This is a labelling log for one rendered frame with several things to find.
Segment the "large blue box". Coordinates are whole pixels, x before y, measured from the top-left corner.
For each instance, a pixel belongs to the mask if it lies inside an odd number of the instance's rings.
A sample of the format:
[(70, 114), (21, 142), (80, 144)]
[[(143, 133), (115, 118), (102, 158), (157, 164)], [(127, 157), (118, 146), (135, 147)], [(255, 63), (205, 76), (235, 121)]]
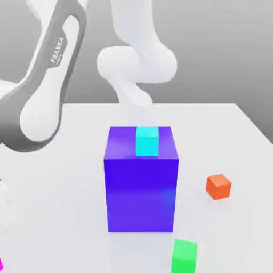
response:
[(135, 154), (136, 132), (109, 129), (103, 159), (108, 231), (172, 232), (179, 169), (172, 130), (159, 128), (157, 157)]

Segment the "small green cube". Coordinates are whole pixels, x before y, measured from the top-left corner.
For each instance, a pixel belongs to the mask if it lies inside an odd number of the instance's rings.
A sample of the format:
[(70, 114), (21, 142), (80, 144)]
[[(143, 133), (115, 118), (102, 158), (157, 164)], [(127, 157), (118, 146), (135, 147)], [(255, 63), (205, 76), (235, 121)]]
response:
[(171, 273), (195, 273), (197, 248), (195, 242), (175, 239)]

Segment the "small cyan cube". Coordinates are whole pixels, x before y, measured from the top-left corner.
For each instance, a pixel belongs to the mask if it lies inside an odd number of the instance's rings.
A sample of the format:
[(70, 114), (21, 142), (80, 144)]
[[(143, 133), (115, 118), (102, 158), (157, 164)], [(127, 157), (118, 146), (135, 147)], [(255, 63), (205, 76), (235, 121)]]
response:
[(136, 155), (158, 156), (159, 127), (138, 126), (136, 128)]

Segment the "small orange cube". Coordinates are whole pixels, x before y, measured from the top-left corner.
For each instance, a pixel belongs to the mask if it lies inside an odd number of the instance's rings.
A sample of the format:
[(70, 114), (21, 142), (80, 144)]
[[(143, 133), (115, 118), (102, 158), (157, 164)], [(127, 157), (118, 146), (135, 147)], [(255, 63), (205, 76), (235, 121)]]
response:
[(231, 181), (223, 174), (212, 175), (207, 178), (206, 191), (214, 199), (224, 199), (230, 196)]

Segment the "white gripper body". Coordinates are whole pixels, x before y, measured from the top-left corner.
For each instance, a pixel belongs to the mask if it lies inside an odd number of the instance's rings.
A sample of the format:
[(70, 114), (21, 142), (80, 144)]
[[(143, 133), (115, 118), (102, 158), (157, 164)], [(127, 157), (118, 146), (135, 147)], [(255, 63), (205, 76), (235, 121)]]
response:
[(9, 225), (9, 192), (6, 184), (0, 183), (0, 233)]

